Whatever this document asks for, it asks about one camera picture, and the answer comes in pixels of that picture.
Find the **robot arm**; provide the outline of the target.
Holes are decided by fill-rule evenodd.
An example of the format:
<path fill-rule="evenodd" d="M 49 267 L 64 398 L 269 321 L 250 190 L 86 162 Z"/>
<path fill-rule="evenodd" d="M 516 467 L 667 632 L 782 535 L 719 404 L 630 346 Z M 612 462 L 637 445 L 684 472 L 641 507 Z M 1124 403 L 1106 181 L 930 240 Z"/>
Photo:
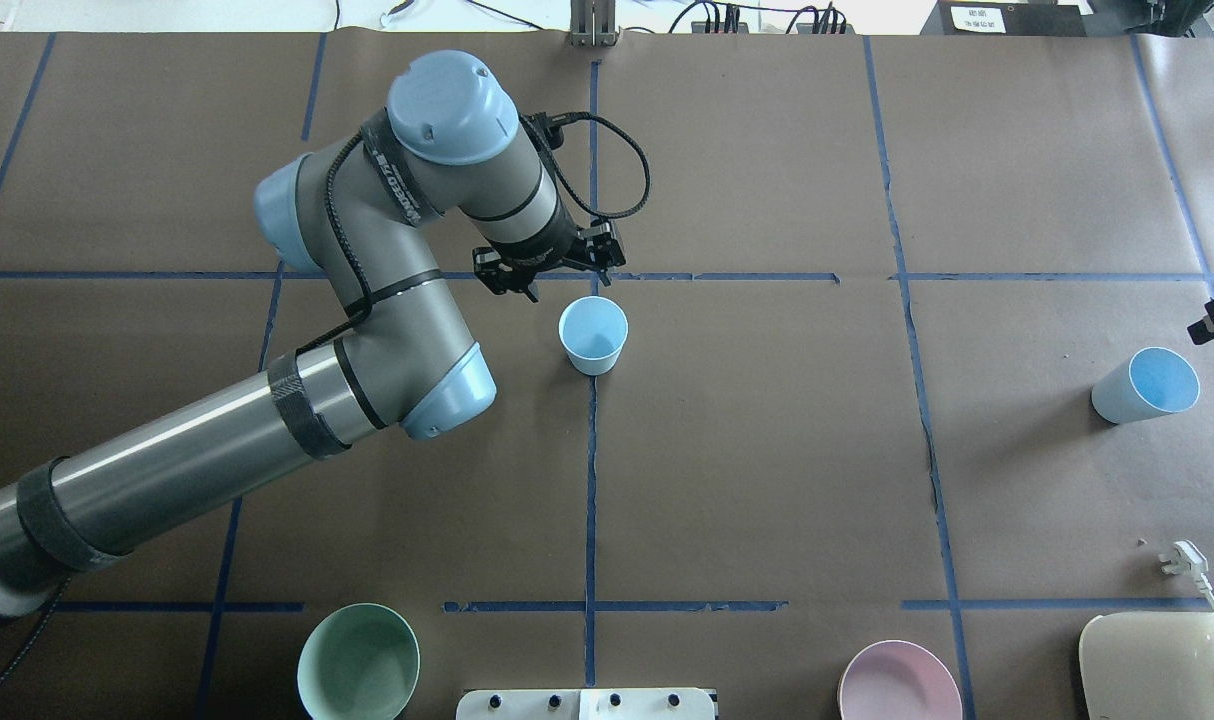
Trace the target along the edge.
<path fill-rule="evenodd" d="M 412 59 L 347 138 L 270 174 L 253 205 L 288 268 L 324 274 L 345 322 L 263 372 L 0 488 L 0 628 L 49 610 L 76 574 L 380 429 L 430 440 L 484 413 L 497 382 L 424 229 L 460 211 L 484 243 L 473 274 L 539 299 L 557 268 L 607 280 L 613 222 L 583 206 L 554 154 L 589 110 L 523 114 L 483 59 Z"/>

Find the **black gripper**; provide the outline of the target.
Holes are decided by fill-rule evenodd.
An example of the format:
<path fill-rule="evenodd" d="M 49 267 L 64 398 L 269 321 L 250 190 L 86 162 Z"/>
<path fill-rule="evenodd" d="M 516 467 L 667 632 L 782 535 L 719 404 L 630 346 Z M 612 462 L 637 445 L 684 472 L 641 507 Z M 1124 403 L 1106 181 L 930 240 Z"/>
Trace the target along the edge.
<path fill-rule="evenodd" d="M 565 266 L 599 274 L 608 284 L 611 270 L 625 265 L 620 234 L 609 222 L 590 227 L 554 223 L 529 240 L 473 249 L 473 274 L 493 295 L 520 293 L 533 304 L 540 301 L 537 274 L 541 272 Z"/>

